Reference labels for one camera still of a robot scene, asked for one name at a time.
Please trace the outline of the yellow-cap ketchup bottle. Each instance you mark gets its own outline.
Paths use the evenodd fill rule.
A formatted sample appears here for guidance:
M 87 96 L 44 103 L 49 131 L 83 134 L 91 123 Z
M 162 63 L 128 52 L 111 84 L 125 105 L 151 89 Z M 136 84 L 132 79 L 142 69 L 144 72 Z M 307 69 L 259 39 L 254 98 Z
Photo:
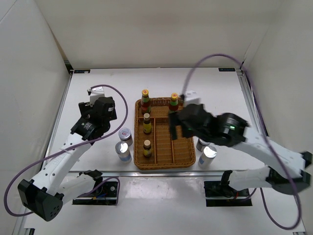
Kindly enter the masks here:
M 171 94 L 171 100 L 169 102 L 169 113 L 174 113 L 179 108 L 179 95 L 177 93 Z

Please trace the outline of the beige-cap yellow-label bottle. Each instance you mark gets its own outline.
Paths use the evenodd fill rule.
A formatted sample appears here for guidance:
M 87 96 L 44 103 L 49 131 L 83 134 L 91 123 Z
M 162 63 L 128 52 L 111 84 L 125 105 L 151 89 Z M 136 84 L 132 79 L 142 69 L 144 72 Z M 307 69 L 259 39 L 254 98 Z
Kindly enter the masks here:
M 151 157 L 152 155 L 152 151 L 151 151 L 151 142 L 149 140 L 145 140 L 144 141 L 144 145 L 143 145 L 143 155 L 146 158 Z

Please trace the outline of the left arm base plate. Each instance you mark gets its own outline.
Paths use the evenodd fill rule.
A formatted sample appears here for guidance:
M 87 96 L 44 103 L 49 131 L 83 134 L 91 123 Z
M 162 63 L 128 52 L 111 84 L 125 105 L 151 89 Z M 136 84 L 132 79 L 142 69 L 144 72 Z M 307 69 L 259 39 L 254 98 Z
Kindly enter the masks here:
M 109 177 L 95 192 L 72 200 L 73 205 L 117 206 L 119 201 L 120 180 Z

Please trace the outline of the silver-top blue-label can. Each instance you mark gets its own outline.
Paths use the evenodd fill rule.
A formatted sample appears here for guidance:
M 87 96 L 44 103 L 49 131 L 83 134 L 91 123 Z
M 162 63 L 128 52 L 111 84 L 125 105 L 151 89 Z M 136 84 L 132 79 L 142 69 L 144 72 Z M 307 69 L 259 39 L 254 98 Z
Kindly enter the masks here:
M 199 157 L 199 160 L 198 160 L 198 165 L 199 167 L 201 168 L 206 168 L 208 167 L 212 162 L 213 160 L 216 158 L 217 156 L 217 150 L 214 146 L 206 146 L 200 157 Z
M 129 163 L 132 159 L 128 144 L 124 141 L 120 141 L 115 145 L 115 151 L 119 159 L 124 163 Z

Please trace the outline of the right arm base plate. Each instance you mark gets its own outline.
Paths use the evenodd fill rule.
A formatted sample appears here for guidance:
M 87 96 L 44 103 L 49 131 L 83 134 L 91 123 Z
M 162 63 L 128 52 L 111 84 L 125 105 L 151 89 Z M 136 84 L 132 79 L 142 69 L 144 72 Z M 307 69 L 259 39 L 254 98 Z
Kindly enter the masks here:
M 229 186 L 232 170 L 223 173 L 219 181 L 204 181 L 207 207 L 250 207 L 252 206 L 249 189 L 237 191 Z

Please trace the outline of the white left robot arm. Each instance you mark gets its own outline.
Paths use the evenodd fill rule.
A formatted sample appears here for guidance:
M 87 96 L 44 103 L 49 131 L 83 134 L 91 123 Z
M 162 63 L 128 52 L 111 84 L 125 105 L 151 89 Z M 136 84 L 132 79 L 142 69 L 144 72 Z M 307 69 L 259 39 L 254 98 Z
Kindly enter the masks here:
M 116 120 L 115 101 L 112 97 L 99 97 L 93 104 L 79 103 L 80 119 L 71 129 L 63 144 L 63 152 L 53 158 L 31 180 L 22 180 L 18 192 L 22 204 L 45 221 L 51 221 L 63 204 L 84 194 L 97 196 L 102 192 L 102 174 L 98 170 L 81 172 L 74 180 L 63 179 L 95 140 L 110 129 Z

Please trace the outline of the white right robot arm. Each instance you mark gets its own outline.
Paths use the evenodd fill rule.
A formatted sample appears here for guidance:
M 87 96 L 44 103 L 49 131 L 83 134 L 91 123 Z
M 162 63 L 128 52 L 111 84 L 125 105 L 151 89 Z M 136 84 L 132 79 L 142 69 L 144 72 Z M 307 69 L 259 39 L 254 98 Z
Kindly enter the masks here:
M 185 138 L 196 136 L 205 142 L 239 150 L 264 163 L 259 169 L 225 171 L 220 181 L 224 195 L 246 188 L 272 188 L 293 195 L 311 185 L 311 175 L 305 169 L 312 163 L 312 153 L 297 153 L 280 146 L 233 113 L 214 116 L 203 104 L 189 104 L 168 117 L 173 140 L 177 139 L 176 127 L 181 126 Z

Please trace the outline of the yellow-label dark-cap bottle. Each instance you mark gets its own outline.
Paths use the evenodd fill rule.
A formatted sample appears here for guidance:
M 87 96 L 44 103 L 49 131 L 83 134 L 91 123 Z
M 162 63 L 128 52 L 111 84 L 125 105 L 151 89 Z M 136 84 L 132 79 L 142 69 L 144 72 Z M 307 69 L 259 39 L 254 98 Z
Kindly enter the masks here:
M 144 117 L 143 132 L 145 134 L 150 134 L 152 132 L 152 125 L 151 125 L 150 114 L 149 113 L 145 113 L 143 117 Z

